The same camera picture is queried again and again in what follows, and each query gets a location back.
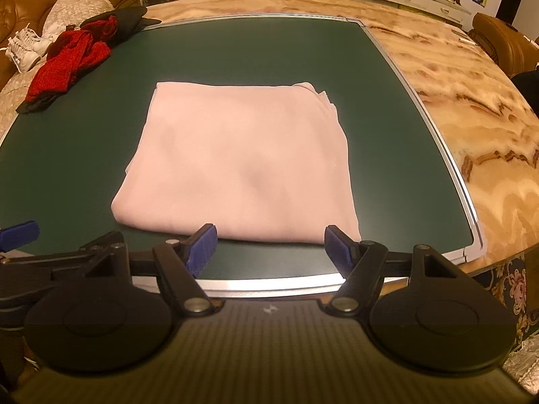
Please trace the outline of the white sneaker near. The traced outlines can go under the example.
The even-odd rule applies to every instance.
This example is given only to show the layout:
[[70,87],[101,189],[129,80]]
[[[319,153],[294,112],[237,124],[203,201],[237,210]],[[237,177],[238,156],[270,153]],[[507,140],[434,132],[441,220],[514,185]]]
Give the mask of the white sneaker near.
[[8,38],[5,55],[21,74],[30,71],[41,59],[40,55],[18,38]]

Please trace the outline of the red fuzzy garment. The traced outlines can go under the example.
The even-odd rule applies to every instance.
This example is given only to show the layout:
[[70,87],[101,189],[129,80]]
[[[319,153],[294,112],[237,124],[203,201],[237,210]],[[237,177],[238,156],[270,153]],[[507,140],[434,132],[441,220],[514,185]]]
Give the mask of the red fuzzy garment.
[[110,57],[109,41],[118,27],[116,16],[109,15],[60,34],[49,48],[46,63],[32,79],[25,103],[35,104],[67,93],[82,76]]

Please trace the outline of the beige lace sofa cover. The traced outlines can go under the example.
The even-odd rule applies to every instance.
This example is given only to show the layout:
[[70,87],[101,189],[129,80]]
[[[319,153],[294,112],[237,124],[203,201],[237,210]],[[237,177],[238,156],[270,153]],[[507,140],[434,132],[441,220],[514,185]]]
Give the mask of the beige lace sofa cover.
[[[14,37],[23,27],[32,27],[40,37],[56,40],[67,26],[78,28],[83,21],[113,10],[109,0],[57,0],[54,4],[46,2],[41,15],[23,13],[22,5],[14,0],[1,1],[1,33],[5,38]],[[36,75],[46,57],[40,59],[34,68],[20,74],[13,62],[1,51],[1,140],[17,118],[15,109],[27,95],[30,82]]]

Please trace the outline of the brown leather sofa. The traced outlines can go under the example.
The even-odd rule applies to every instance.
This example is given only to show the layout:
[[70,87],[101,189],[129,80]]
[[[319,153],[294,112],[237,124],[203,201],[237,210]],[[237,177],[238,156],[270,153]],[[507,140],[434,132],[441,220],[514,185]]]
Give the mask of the brown leather sofa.
[[[41,33],[46,16],[57,0],[1,0],[1,47],[22,27]],[[140,0],[109,0],[114,8],[141,5]]]

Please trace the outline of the dark black-green garment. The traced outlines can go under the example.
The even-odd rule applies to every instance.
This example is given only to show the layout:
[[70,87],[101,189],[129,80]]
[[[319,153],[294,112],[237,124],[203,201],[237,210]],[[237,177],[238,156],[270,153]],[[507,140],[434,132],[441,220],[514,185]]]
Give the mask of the dark black-green garment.
[[[107,18],[109,15],[115,15],[118,20],[118,30],[114,37],[109,41],[109,46],[113,51],[113,48],[128,40],[133,35],[142,31],[144,27],[149,27],[158,24],[160,21],[154,18],[147,18],[145,14],[147,8],[144,6],[129,6],[122,9],[116,9],[100,15],[96,15],[93,18],[85,20],[81,26],[84,26],[92,21]],[[57,98],[63,96],[59,95],[51,99],[41,100],[35,104],[27,104],[25,100],[17,107],[17,113],[28,114],[42,112],[47,109]]]

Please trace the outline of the white sneaker far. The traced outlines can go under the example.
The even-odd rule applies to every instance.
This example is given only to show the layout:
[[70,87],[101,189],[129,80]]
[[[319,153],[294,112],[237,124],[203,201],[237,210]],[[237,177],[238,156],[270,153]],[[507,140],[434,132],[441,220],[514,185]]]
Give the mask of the white sneaker far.
[[46,55],[47,51],[53,44],[53,41],[46,37],[40,37],[29,26],[26,26],[18,31],[17,38],[21,41],[23,46],[30,50],[35,52],[37,55],[40,55],[40,57],[43,57]]

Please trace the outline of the pale pink cloth garment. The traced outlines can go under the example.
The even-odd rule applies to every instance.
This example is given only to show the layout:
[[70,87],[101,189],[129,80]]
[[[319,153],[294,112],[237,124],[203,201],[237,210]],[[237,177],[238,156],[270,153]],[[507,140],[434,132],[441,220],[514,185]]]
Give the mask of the pale pink cloth garment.
[[309,83],[162,81],[113,198],[115,220],[226,239],[322,243],[334,224],[360,238],[338,111]]

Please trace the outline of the green mat with metal frame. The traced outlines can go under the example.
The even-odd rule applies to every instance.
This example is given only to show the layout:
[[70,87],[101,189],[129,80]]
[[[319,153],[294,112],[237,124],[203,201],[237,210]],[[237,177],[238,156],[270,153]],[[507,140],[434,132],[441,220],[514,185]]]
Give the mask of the green mat with metal frame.
[[27,252],[73,251],[118,229],[110,203],[159,81],[310,82],[335,104],[350,149],[363,238],[456,265],[484,255],[477,213],[433,118],[363,22],[322,15],[224,15],[150,27],[1,144],[1,224],[38,224]]

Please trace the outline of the white sneaker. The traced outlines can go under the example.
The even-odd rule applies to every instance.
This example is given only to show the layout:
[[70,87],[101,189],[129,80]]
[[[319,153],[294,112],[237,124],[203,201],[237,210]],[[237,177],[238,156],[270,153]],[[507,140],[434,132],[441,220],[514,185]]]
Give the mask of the white sneaker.
[[18,31],[17,38],[21,41],[23,46],[30,50],[35,52],[37,55],[40,55],[40,57],[43,57],[46,55],[47,51],[53,44],[53,41],[46,37],[40,37],[29,26],[26,26]]
[[40,55],[18,38],[8,38],[5,55],[21,74],[30,71],[41,59]]

